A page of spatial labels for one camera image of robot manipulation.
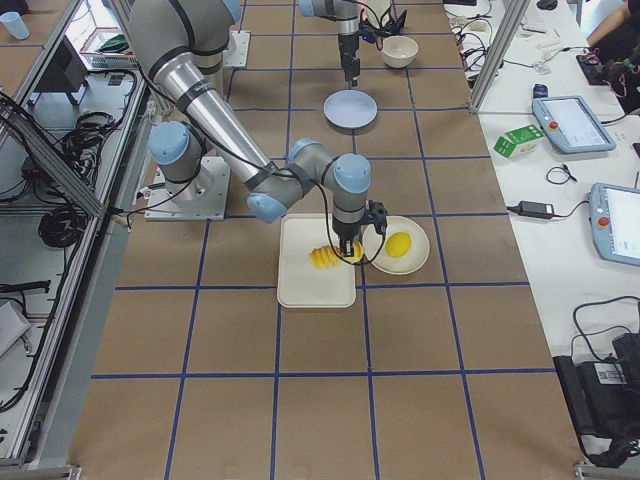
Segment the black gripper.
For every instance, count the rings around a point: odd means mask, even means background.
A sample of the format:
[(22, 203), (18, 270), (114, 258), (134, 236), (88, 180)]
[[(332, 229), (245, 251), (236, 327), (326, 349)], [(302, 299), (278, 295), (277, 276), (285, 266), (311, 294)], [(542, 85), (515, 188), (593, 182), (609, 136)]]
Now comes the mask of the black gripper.
[[(359, 49), (359, 40), (375, 45), (381, 51), (384, 41), (399, 36), (404, 27), (407, 11), (403, 10), (395, 16), (390, 9), (375, 13), (371, 9), (361, 9), (357, 17), (336, 19), (338, 25), (339, 46), (344, 50), (347, 46), (353, 52)], [(352, 54), (342, 55), (342, 69), (348, 84), (357, 84), (360, 75), (360, 59)]]
[(357, 211), (346, 211), (334, 204), (332, 229), (339, 238), (339, 248), (343, 257), (354, 256), (353, 240), (363, 226), (372, 225), (378, 235), (385, 235), (388, 211), (382, 202), (366, 200)]

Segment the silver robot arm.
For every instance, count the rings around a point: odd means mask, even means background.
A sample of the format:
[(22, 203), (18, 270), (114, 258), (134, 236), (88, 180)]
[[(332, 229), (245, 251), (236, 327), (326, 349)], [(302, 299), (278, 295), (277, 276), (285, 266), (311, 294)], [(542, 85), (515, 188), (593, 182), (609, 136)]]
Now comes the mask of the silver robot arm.
[(350, 88), (358, 85), (360, 40), (382, 48), (386, 38), (400, 35), (407, 11), (395, 16), (390, 1), (313, 0), (300, 1), (305, 17), (319, 17), (337, 25), (341, 68)]
[(339, 249), (352, 255), (363, 226), (373, 226), (379, 235), (387, 230), (384, 205), (368, 197), (369, 161), (358, 154), (334, 156), (321, 143), (301, 139), (286, 166), (277, 167), (205, 76), (200, 60), (221, 62), (240, 16), (236, 1), (137, 1), (129, 14), (129, 44), (147, 78), (167, 92), (244, 183), (247, 205), (257, 218), (271, 223), (313, 187), (324, 186), (333, 194)]

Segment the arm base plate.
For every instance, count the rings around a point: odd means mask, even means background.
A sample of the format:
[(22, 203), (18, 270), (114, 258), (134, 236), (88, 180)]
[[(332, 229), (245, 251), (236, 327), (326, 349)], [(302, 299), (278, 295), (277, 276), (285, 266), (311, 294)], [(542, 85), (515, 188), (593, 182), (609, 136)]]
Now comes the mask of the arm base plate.
[(201, 159), (198, 176), (177, 196), (182, 185), (167, 182), (161, 167), (156, 168), (155, 181), (163, 186), (153, 189), (148, 198), (149, 221), (223, 220), (230, 180), (230, 168), (222, 157)]
[(227, 47), (222, 52), (222, 68), (243, 69), (247, 65), (251, 33), (247, 30), (231, 30)]

